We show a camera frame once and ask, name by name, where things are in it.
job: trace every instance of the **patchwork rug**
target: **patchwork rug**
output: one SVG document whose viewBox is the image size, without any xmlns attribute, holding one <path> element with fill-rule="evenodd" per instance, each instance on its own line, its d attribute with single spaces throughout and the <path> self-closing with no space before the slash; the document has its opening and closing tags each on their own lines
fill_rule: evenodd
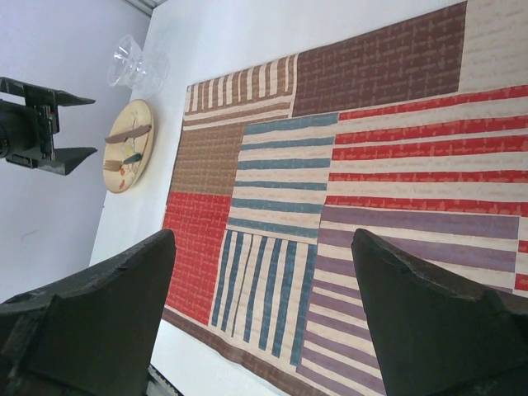
<svg viewBox="0 0 528 396">
<path fill-rule="evenodd" d="M 188 87 L 164 319 L 288 394 L 380 395 L 356 229 L 528 296 L 526 21 L 457 2 Z"/>
</svg>

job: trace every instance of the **white table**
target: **white table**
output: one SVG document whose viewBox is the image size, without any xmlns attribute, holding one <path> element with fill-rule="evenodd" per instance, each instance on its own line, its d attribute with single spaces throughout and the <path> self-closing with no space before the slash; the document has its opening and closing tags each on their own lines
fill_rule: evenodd
<svg viewBox="0 0 528 396">
<path fill-rule="evenodd" d="M 148 100 L 156 113 L 158 136 L 136 186 L 121 195 L 107 193 L 90 264 L 161 228 L 188 85 L 455 2 L 460 0 L 170 0 L 157 8 L 144 51 L 161 50 L 171 62 L 163 91 Z M 153 364 L 186 396 L 280 394 L 164 321 Z"/>
</svg>

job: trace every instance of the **red striped panel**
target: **red striped panel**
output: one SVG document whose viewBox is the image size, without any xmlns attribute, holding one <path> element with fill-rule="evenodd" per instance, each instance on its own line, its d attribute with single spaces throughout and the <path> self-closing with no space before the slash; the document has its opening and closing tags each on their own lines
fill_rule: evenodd
<svg viewBox="0 0 528 396">
<path fill-rule="evenodd" d="M 515 288 L 517 290 L 528 291 L 528 275 L 516 274 L 515 275 Z"/>
<path fill-rule="evenodd" d="M 528 183 L 528 171 L 330 173 L 328 181 Z"/>
<path fill-rule="evenodd" d="M 357 161 L 525 151 L 528 151 L 528 135 L 335 148 L 332 152 L 332 160 Z"/>
<path fill-rule="evenodd" d="M 519 241 L 519 252 L 528 253 L 528 241 Z"/>
<path fill-rule="evenodd" d="M 429 210 L 528 217 L 528 203 L 486 200 L 435 200 L 379 198 L 372 196 L 327 196 L 325 205 L 356 206 L 391 210 Z"/>
<path fill-rule="evenodd" d="M 390 142 L 405 139 L 431 138 L 450 134 L 478 134 L 496 130 L 523 130 L 528 128 L 528 115 L 515 117 L 486 118 L 476 120 L 457 120 L 438 124 L 388 128 L 385 130 L 367 130 L 339 134 L 336 144 L 354 144 L 365 142 Z"/>
<path fill-rule="evenodd" d="M 451 97 L 439 97 L 426 101 L 415 101 L 401 105 L 378 107 L 375 109 L 347 111 L 339 115 L 340 121 L 354 120 L 357 118 L 391 115 L 397 113 L 408 113 L 410 111 L 422 111 L 461 105 L 463 103 L 475 103 L 479 101 L 497 101 L 501 99 L 512 99 L 516 97 L 528 97 L 528 85 L 496 89 L 487 92 L 464 93 Z"/>
</svg>

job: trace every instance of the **brown patch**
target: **brown patch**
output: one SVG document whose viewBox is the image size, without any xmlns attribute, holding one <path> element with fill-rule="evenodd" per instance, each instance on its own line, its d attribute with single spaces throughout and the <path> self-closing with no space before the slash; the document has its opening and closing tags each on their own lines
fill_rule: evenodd
<svg viewBox="0 0 528 396">
<path fill-rule="evenodd" d="M 276 386 L 278 389 L 293 396 L 326 396 L 327 394 L 296 379 L 294 376 L 286 374 L 284 371 L 276 368 L 242 349 L 229 345 L 221 337 L 208 332 L 206 329 L 194 324 L 170 309 L 163 310 L 163 319 L 173 326 L 181 329 L 190 336 L 203 342 L 208 347 L 213 348 L 220 355 L 229 361 L 239 363 L 242 367 L 250 370 L 254 374 Z"/>
<path fill-rule="evenodd" d="M 462 2 L 301 53 L 294 116 L 458 91 L 465 9 Z"/>
</svg>

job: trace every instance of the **knife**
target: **knife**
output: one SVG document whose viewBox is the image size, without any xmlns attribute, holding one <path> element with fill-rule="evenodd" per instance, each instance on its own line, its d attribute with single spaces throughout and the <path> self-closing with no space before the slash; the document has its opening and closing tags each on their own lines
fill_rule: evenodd
<svg viewBox="0 0 528 396">
<path fill-rule="evenodd" d="M 126 132 L 121 132 L 120 134 L 114 134 L 105 138 L 105 141 L 109 144 L 114 143 L 123 143 L 125 140 L 130 138 L 138 138 L 147 134 L 152 129 L 151 125 L 143 125 L 134 130 L 127 130 Z"/>
</svg>

